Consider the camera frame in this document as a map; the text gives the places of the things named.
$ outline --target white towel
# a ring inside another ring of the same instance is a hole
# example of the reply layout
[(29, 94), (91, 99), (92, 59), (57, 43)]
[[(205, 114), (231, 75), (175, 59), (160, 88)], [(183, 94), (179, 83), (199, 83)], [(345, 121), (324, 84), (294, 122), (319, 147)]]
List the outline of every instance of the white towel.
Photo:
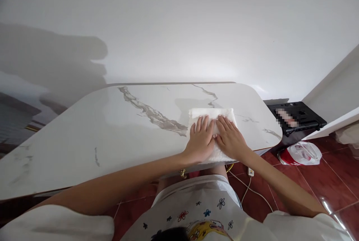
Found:
[[(223, 109), (223, 108), (192, 108), (189, 111), (190, 121), (188, 124), (188, 130), (186, 136), (190, 137), (190, 130), (193, 123), (197, 123), (197, 120), (200, 116), (205, 117), (206, 115), (209, 116), (209, 122), (212, 119), (216, 119), (218, 115), (226, 116), (230, 121), (237, 126), (236, 119), (234, 117), (233, 108)], [(214, 123), (213, 134), (219, 134), (216, 123)], [(212, 155), (203, 162), (203, 164), (213, 163), (213, 162), (221, 162), (221, 161), (235, 161), (224, 154), (220, 148), (218, 147), (217, 143), (214, 145), (214, 150)]]

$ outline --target marble table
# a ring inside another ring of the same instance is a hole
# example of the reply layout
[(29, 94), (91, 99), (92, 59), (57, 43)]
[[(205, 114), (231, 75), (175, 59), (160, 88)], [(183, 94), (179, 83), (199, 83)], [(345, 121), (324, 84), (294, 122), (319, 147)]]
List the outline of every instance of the marble table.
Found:
[(282, 139), (276, 118), (247, 85), (113, 86), (85, 96), (0, 160), (0, 200), (70, 187), (177, 154), (188, 142), (188, 111), (206, 107), (233, 108), (238, 128), (257, 153)]

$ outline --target plastic bag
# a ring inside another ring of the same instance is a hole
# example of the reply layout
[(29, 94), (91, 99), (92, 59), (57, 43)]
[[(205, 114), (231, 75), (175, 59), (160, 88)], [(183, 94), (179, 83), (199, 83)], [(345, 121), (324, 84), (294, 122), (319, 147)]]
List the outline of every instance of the plastic bag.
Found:
[(308, 142), (298, 142), (278, 154), (278, 159), (284, 165), (317, 165), (322, 153), (316, 145)]

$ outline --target sleeve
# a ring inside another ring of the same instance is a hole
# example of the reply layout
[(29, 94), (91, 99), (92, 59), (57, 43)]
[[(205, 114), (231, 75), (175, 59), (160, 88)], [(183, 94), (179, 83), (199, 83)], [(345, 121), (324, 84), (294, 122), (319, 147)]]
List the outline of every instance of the sleeve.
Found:
[(263, 224), (272, 231), (279, 241), (352, 241), (348, 232), (326, 214), (308, 218), (275, 211), (267, 215)]
[(0, 240), (112, 240), (113, 219), (86, 216), (59, 205), (24, 213), (0, 229)]

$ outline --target finger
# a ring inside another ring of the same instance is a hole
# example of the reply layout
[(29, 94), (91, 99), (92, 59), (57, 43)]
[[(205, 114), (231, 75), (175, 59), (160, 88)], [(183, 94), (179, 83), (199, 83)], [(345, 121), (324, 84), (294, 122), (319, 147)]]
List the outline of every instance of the finger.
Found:
[(214, 119), (211, 120), (211, 122), (209, 123), (207, 132), (208, 134), (212, 135), (213, 134), (213, 128), (214, 128)]
[(231, 129), (231, 130), (234, 130), (231, 122), (229, 121), (229, 119), (227, 117), (223, 117), (225, 123), (227, 124), (228, 128)]
[(225, 146), (225, 144), (223, 143), (223, 139), (219, 134), (217, 134), (216, 141), (220, 149)]
[(235, 123), (233, 121), (231, 121), (231, 124), (233, 126), (233, 129), (237, 132), (239, 132), (238, 128), (236, 127)]
[(196, 132), (201, 131), (201, 125), (202, 125), (202, 116), (200, 116), (197, 120)]
[(224, 129), (225, 129), (226, 131), (228, 131), (228, 130), (229, 130), (229, 127), (228, 127), (227, 123), (225, 122), (223, 116), (218, 115), (218, 120), (222, 123)]
[(222, 123), (219, 119), (216, 119), (217, 128), (221, 134), (225, 134), (225, 128), (223, 127)]
[(212, 137), (208, 144), (208, 147), (211, 148), (211, 150), (213, 150), (215, 142), (216, 140), (214, 139), (214, 137)]
[(196, 123), (193, 123), (191, 126), (190, 136), (194, 134), (194, 129), (196, 128)]
[(203, 131), (206, 131), (206, 130), (207, 130), (208, 120), (209, 120), (209, 116), (206, 115), (206, 116), (205, 116), (205, 119), (204, 119), (204, 121), (203, 121), (203, 124), (202, 124)]

